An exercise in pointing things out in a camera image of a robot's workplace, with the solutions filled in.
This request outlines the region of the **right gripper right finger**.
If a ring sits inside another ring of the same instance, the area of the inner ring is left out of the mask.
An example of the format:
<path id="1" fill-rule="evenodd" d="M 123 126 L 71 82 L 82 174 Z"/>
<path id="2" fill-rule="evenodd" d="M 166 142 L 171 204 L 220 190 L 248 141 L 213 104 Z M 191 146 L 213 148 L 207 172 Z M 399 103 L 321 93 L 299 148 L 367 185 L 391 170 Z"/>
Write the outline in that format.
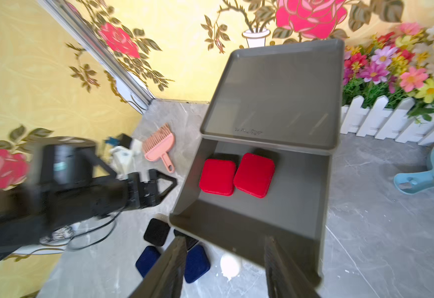
<path id="1" fill-rule="evenodd" d="M 264 265 L 270 298 L 319 298 L 304 273 L 274 237 L 265 238 Z"/>

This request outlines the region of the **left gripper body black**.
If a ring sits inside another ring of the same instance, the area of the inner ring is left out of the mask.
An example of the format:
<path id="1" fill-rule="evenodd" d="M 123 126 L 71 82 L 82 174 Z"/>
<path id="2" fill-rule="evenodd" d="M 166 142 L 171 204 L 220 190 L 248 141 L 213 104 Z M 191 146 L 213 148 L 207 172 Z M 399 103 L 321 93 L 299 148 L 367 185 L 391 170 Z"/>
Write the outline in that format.
<path id="1" fill-rule="evenodd" d="M 141 181 L 138 172 L 128 175 L 128 199 L 126 210 L 145 209 L 158 206 L 161 203 L 161 194 L 158 190 L 157 172 L 148 172 L 149 181 Z"/>

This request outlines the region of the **grey top drawer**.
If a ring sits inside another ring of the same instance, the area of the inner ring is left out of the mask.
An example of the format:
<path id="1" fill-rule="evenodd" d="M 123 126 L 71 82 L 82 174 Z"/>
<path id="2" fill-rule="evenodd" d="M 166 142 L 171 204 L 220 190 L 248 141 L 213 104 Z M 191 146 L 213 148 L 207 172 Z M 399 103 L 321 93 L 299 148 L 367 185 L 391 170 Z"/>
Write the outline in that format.
<path id="1" fill-rule="evenodd" d="M 266 197 L 240 190 L 230 196 L 207 194 L 199 182 L 209 158 L 241 161 L 246 153 L 270 158 L 276 169 Z M 296 151 L 202 139 L 169 220 L 173 227 L 259 266 L 264 242 L 274 237 L 319 287 L 332 158 Z"/>

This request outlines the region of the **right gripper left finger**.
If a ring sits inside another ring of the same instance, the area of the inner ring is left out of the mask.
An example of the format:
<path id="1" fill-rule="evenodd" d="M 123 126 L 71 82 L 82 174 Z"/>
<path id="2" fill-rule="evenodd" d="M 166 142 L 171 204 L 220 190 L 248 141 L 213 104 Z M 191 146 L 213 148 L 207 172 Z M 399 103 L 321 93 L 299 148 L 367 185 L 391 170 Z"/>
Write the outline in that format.
<path id="1" fill-rule="evenodd" d="M 176 237 L 129 298 L 179 298 L 187 259 L 184 237 Z"/>

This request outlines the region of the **red brooch box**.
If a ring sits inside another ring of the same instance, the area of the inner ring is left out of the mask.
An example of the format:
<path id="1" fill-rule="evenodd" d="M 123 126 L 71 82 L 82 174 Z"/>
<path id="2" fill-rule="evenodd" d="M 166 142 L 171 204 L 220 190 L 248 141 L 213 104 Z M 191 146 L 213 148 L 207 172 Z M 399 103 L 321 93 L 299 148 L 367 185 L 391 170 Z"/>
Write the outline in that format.
<path id="1" fill-rule="evenodd" d="M 231 196 L 235 172 L 236 164 L 233 161 L 208 159 L 203 165 L 199 187 L 208 194 Z"/>
<path id="2" fill-rule="evenodd" d="M 269 191 L 274 173 L 275 163 L 271 159 L 246 153 L 234 176 L 234 186 L 246 194 L 263 199 Z"/>

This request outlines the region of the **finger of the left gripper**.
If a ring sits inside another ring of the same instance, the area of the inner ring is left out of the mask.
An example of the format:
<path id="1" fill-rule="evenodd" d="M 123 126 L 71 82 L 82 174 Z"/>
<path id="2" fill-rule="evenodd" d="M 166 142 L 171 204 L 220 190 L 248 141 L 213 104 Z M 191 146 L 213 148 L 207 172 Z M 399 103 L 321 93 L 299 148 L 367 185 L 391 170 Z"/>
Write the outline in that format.
<path id="1" fill-rule="evenodd" d="M 148 171 L 149 181 L 147 189 L 150 203 L 162 203 L 163 200 L 176 188 L 177 179 L 156 169 Z"/>

